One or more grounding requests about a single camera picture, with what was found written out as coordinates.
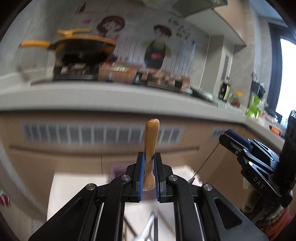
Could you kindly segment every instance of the pan lid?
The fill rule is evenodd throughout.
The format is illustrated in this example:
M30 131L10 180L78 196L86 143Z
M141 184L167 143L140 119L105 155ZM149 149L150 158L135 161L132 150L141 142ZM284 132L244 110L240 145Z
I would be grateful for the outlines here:
M88 40L94 40L94 41L100 41L100 42L105 42L112 44L116 46L116 42L112 39L109 38L104 38L101 36L95 36L95 35L78 35L75 33L89 33L90 29L89 28L78 28L78 29L71 29L71 30L62 30L59 29L57 31L59 34L64 35L64 37L59 38L57 42L61 40L66 40L66 39L88 39Z

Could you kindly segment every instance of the black apron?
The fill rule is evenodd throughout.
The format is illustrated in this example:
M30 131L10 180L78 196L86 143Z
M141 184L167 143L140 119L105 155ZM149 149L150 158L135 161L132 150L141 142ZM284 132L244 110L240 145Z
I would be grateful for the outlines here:
M159 50L153 46L154 43L155 40L147 47L144 62L147 68L160 69L165 58L165 45L162 50Z

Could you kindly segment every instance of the ceiling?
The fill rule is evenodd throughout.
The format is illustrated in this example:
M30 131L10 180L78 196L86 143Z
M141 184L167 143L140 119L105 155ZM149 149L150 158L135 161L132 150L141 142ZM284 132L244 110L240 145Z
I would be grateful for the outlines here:
M250 4L257 12L259 16L272 18L276 20L282 20L281 16L277 13L272 6L270 6L265 0L249 0Z

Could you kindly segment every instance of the black window frame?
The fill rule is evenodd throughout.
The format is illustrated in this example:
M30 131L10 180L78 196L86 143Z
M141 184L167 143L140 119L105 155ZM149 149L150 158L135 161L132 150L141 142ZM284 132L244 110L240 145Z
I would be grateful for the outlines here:
M269 23L271 48L272 48L272 68L269 91L267 96L268 111L275 113L278 116L279 122L282 116L276 113L276 106L279 101L279 93L281 90L281 77L283 70L283 59L281 52L281 39L285 39L293 44L296 40L291 33L291 30L277 24Z

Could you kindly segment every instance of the yellow pan handle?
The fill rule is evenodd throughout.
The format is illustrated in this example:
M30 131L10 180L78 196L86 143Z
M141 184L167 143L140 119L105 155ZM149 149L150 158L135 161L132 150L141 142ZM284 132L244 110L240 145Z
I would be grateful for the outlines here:
M26 47L40 47L43 49L48 49L50 47L51 43L47 41L39 41L39 40L28 40L24 41L20 44L21 48Z
M89 33L90 28L77 28L77 29L71 29L71 30L62 30L59 29L57 32L59 34L63 34L65 37L72 37L74 33Z
M159 120L152 119L145 126L145 176L143 190L148 191L155 188L155 177L153 175L153 156L155 154L157 136L159 132Z

